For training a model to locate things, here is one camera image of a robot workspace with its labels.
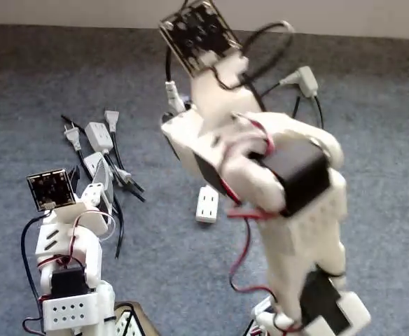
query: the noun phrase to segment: white wall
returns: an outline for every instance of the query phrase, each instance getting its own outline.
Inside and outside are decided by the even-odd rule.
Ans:
[[[156,27],[182,0],[0,0],[0,23]],[[409,0],[216,0],[233,29],[278,19],[299,32],[409,39]]]

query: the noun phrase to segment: power strip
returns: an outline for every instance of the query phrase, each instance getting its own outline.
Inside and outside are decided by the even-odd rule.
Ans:
[[[129,311],[125,311],[124,313],[122,313],[122,315],[120,316],[116,323],[116,336],[124,335],[125,326],[127,325],[129,317],[130,317]],[[145,336],[144,331],[142,330],[142,327],[134,313],[132,314],[126,336]]]
[[[201,223],[215,223],[217,211],[219,210],[219,193],[211,186],[200,188],[197,201],[197,211],[195,219]]]
[[[104,123],[90,122],[85,127],[85,133],[95,152],[109,153],[113,149],[113,140]]]

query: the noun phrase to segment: white humanoid robot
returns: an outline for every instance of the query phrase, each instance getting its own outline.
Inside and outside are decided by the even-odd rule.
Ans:
[[[113,287],[101,278],[100,237],[116,227],[111,179],[104,160],[81,197],[63,169],[27,177],[38,209],[46,212],[35,251],[45,330],[37,335],[144,335],[130,311],[116,320]]]
[[[196,48],[182,42],[206,30],[206,22],[219,15],[212,8],[209,1],[198,1],[161,22],[163,36],[191,76],[193,102],[186,112],[164,115],[161,129],[189,174],[253,207],[230,210],[233,217],[256,219],[273,294],[253,309],[249,333],[355,335],[369,324],[370,314],[355,293],[342,290],[339,222],[347,200],[338,172],[340,144],[284,113],[261,112],[252,91],[237,86],[248,65],[237,46],[214,52],[210,41],[219,36],[211,31],[207,43]],[[221,31],[229,46],[237,45],[229,29]]]

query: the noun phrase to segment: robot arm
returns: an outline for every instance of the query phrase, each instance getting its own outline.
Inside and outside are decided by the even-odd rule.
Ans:
[[[109,230],[109,180],[95,180],[80,198],[64,170],[29,176],[28,181],[35,202],[52,209],[35,251],[46,336],[115,336],[114,291],[101,279],[99,241]]]
[[[268,282],[278,298],[272,311],[259,307],[253,311],[262,330],[271,336],[285,335],[292,321],[303,326],[302,335],[355,335],[369,323],[369,313],[354,293],[334,287],[343,283],[339,280],[345,272],[339,229],[346,215],[345,180],[338,173],[343,163],[340,144],[328,132],[286,114],[260,113],[254,96],[244,87],[222,88],[221,82],[237,83],[248,59],[231,50],[214,59],[210,69],[212,51],[203,54],[200,48],[184,48],[172,25],[183,20],[193,34],[188,15],[199,11],[200,4],[196,6],[183,17],[175,15],[162,22],[162,34],[191,75],[193,98],[190,110],[163,117],[162,133],[189,174],[204,179],[222,195],[231,192],[231,198],[274,215],[258,220]],[[203,6],[209,10],[209,3]],[[221,36],[209,33],[209,38]],[[194,62],[181,57],[188,52],[198,55]],[[262,125],[264,132],[254,123]],[[265,156],[267,135],[277,150]],[[315,274],[315,265],[323,271]],[[321,294],[318,288],[325,290],[322,297],[316,295]],[[322,311],[326,306],[334,307],[333,311]]]

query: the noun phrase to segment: black circuit board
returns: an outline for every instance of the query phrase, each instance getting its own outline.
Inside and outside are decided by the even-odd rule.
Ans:
[[[166,17],[160,23],[160,31],[192,77],[240,48],[212,1],[195,1]],[[215,56],[213,64],[203,62],[203,56],[210,52]]]
[[[75,204],[74,192],[65,169],[47,171],[27,177],[38,211]]]

